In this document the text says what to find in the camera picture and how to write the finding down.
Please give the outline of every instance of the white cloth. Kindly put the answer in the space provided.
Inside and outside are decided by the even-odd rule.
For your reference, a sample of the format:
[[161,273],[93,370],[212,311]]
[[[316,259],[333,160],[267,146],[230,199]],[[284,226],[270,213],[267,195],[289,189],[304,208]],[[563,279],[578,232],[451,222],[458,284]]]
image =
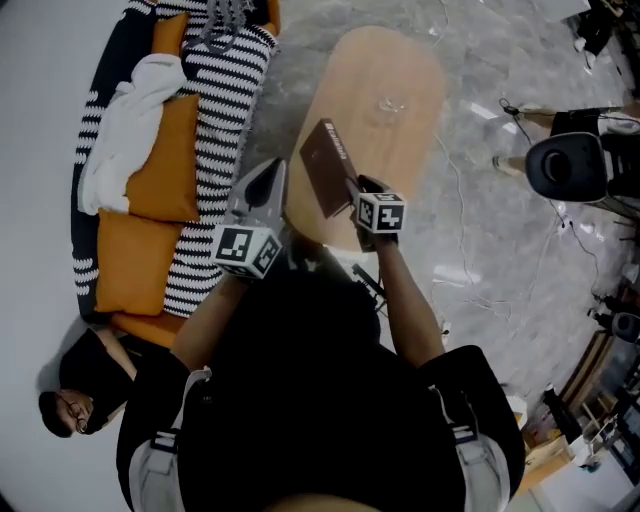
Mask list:
[[635,117],[622,114],[621,112],[610,112],[602,114],[598,119],[598,132],[600,135],[614,133],[618,135],[636,135],[640,133],[640,122]]
[[78,209],[89,215],[98,208],[128,213],[129,177],[142,168],[158,136],[163,103],[186,82],[180,59],[153,53],[120,82],[104,112],[98,138],[82,170]]

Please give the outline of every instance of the sofa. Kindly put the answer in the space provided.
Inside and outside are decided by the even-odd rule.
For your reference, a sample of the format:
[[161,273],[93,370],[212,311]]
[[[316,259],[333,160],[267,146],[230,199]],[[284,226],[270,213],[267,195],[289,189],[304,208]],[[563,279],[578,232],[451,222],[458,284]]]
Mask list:
[[[80,313],[86,321],[110,324],[170,348],[188,316],[221,278],[222,272],[209,261],[212,233],[224,215],[226,199],[237,177],[246,133],[262,80],[277,47],[275,36],[280,32],[278,1],[255,0],[254,4],[256,9],[246,13],[245,27],[233,36],[220,37],[220,44],[230,48],[220,54],[208,52],[203,45],[193,48],[186,45],[206,23],[204,0],[159,0],[157,3],[131,0],[114,28],[85,104],[71,195],[76,294]],[[177,26],[183,32],[175,41]],[[132,70],[149,53],[171,53],[174,47],[187,82],[172,102],[165,103],[158,138],[140,171],[142,176],[147,167],[154,167],[153,180],[145,181],[137,174],[130,178],[127,195],[131,215],[118,217],[101,212],[92,216],[79,211],[82,170],[118,83],[131,80]],[[191,112],[190,117],[182,115],[185,112]],[[185,137],[187,129],[177,128],[188,123],[192,123],[189,126],[195,132],[191,140]],[[179,142],[182,146],[176,149]],[[188,158],[195,161],[195,169],[191,171],[180,156],[180,151],[187,149],[191,155]],[[152,215],[153,220],[148,220],[149,209],[160,208],[158,211],[162,214],[166,206],[162,198],[172,193],[173,184],[162,176],[173,179],[174,175],[158,172],[172,173],[182,167],[187,169],[185,172],[195,173],[189,186],[193,188],[190,193],[195,194],[191,201],[197,211],[180,217],[179,223],[174,217],[162,215],[159,218]],[[128,238],[123,238],[120,226],[130,224],[134,227]],[[166,247],[156,241],[154,229]],[[139,261],[139,268],[131,268],[130,261],[122,262],[127,251],[133,259],[145,263],[162,260],[164,263],[160,266],[169,266],[166,276],[151,273],[145,277],[144,286],[138,285],[140,276],[147,271],[145,267],[152,265]],[[155,297],[149,305],[146,294],[152,289]],[[111,296],[105,299],[112,293],[124,299],[112,300]]]

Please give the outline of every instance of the gray floor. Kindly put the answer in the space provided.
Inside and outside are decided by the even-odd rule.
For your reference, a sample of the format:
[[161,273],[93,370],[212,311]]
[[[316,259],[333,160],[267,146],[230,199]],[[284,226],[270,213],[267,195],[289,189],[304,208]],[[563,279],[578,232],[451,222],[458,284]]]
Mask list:
[[[328,55],[351,28],[383,25],[426,48],[444,31],[434,49],[448,75],[438,132],[459,168],[460,188],[433,142],[402,250],[439,319],[451,324],[448,348],[481,346],[499,378],[533,403],[548,382],[562,386],[595,330],[586,312],[596,271],[571,232],[558,232],[548,202],[523,180],[491,168],[494,153],[524,154],[527,147],[509,119],[498,116],[498,100],[557,109],[619,105],[624,86],[606,51],[587,71],[570,29],[545,22],[528,0],[445,2],[448,24],[438,0],[281,0],[281,52],[256,113],[245,166],[291,154]],[[597,255],[595,289],[615,290],[631,249],[618,237],[628,231],[613,224],[612,214],[566,208]],[[366,266],[375,272],[374,261]],[[390,344],[386,326],[384,342]]]

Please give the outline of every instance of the gray wall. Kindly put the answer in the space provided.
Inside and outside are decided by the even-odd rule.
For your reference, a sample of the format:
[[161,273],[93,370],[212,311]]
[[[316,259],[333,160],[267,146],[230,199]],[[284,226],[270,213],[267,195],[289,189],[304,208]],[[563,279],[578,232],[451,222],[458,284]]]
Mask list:
[[94,436],[55,438],[36,390],[55,377],[43,366],[82,328],[69,240],[75,139],[124,5],[16,0],[0,9],[0,494],[18,512],[126,510],[119,420]]

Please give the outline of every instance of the black shirt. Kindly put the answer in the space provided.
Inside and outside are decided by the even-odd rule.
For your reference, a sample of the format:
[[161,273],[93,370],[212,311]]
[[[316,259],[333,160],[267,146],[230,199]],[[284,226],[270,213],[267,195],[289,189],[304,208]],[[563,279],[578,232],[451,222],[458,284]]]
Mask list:
[[133,381],[107,353],[98,335],[87,329],[62,357],[60,387],[75,389],[93,398],[93,412],[86,432],[93,434],[129,399]]
[[[438,501],[463,510],[453,437],[428,390],[432,375],[465,380],[449,365],[457,356],[415,369],[378,343],[379,332],[361,285],[298,273],[254,284],[214,353],[212,378],[187,398],[178,456],[186,510],[259,511],[297,493],[384,511]],[[515,443],[507,448],[524,462],[506,398],[481,351],[470,350],[463,370],[480,376],[474,386],[495,402],[490,414],[506,418],[507,443]],[[171,427],[188,375],[165,354],[136,378],[117,453],[129,504],[132,454]]]

